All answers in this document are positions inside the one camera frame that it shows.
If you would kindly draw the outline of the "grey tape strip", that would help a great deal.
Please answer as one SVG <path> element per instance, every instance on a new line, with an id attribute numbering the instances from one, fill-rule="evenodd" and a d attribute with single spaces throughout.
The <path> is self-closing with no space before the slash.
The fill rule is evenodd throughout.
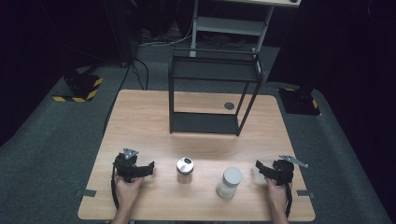
<path id="1" fill-rule="evenodd" d="M 306 197 L 309 197 L 310 199 L 315 199 L 316 198 L 316 195 L 315 195 L 315 193 L 313 191 L 309 191 L 309 190 L 306 190 L 306 189 L 297 190 L 297 194 L 298 194 L 298 196 L 306 196 Z"/>
<path id="2" fill-rule="evenodd" d="M 75 196 L 79 197 L 79 198 L 81 198 L 83 196 L 94 197 L 95 194 L 96 194 L 96 191 L 92 190 L 92 189 L 78 189 L 75 192 Z"/>

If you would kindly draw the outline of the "person's left hand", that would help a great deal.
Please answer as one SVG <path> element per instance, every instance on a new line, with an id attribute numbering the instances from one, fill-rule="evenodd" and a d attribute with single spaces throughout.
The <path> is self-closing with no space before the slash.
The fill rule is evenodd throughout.
<path id="1" fill-rule="evenodd" d="M 144 182 L 144 177 L 138 177 L 133 182 L 129 183 L 126 182 L 123 177 L 116 175 L 114 180 L 117 199 L 119 201 L 119 209 L 131 209 L 139 194 L 140 187 Z"/>

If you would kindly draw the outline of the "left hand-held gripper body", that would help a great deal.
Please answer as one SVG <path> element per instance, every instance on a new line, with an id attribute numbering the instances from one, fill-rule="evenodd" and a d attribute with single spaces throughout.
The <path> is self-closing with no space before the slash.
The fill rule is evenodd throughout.
<path id="1" fill-rule="evenodd" d="M 118 176 L 123 177 L 128 183 L 134 179 L 134 168 L 137 161 L 138 151 L 125 147 L 113 162 L 113 170 Z"/>

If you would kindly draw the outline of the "glass jar with metal lid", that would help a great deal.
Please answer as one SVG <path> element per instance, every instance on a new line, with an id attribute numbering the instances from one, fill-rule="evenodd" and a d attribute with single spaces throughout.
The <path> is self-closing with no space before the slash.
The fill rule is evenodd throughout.
<path id="1" fill-rule="evenodd" d="M 177 181 L 181 184 L 187 184 L 192 181 L 194 163 L 191 158 L 184 157 L 177 161 Z"/>

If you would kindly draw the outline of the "black yellow striped stand base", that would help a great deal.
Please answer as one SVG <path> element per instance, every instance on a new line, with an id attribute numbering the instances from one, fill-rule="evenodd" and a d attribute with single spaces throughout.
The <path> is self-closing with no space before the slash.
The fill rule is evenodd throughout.
<path id="1" fill-rule="evenodd" d="M 308 93 L 300 94 L 295 89 L 278 89 L 281 103 L 288 114 L 318 116 L 320 110 L 314 97 Z"/>
<path id="2" fill-rule="evenodd" d="M 97 75 L 63 77 L 51 96 L 56 102 L 86 103 L 96 95 L 102 81 Z"/>

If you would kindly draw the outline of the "white frosted jar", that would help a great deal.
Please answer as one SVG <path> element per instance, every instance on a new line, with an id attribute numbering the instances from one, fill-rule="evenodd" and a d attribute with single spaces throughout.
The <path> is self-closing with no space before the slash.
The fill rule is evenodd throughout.
<path id="1" fill-rule="evenodd" d="M 228 167 L 224 170 L 222 179 L 217 185 L 217 193 L 221 198 L 231 199 L 243 179 L 242 172 L 236 167 Z"/>

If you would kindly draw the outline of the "black metal shelf rack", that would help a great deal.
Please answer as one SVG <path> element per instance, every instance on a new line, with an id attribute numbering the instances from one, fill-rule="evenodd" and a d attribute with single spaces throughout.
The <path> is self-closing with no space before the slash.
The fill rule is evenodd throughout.
<path id="1" fill-rule="evenodd" d="M 177 80 L 240 83 L 244 86 L 232 113 L 175 110 Z M 255 52 L 174 48 L 168 68 L 169 130 L 174 133 L 214 133 L 238 136 L 263 81 L 262 63 Z"/>

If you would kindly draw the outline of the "person's right hand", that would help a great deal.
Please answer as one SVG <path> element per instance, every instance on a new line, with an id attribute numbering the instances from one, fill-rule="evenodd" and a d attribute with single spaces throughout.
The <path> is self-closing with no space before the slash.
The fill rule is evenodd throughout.
<path id="1" fill-rule="evenodd" d="M 268 188 L 268 201 L 273 212 L 286 213 L 287 208 L 287 187 L 278 186 L 273 179 L 265 178 Z"/>

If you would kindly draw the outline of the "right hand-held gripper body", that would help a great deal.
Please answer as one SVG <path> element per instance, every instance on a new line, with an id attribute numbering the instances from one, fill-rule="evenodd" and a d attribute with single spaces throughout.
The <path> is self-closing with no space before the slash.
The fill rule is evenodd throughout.
<path id="1" fill-rule="evenodd" d="M 289 184 L 293 179 L 294 165 L 308 168 L 308 164 L 289 155 L 280 155 L 280 160 L 273 162 L 276 170 L 276 184 L 282 186 Z"/>

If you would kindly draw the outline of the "white metal desk frame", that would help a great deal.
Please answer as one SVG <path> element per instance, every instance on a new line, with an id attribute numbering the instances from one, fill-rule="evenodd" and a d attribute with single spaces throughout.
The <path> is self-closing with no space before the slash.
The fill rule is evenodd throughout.
<path id="1" fill-rule="evenodd" d="M 267 6 L 264 21 L 243 21 L 234 19 L 223 19 L 213 17 L 202 17 L 198 15 L 199 0 L 194 0 L 192 13 L 192 31 L 190 56 L 195 57 L 197 53 L 196 40 L 198 32 L 212 32 L 234 35 L 252 35 L 258 37 L 256 48 L 261 51 L 263 40 L 266 36 L 275 7 L 298 7 L 302 0 L 218 0 L 223 2 L 236 2 L 243 4 L 256 4 Z"/>

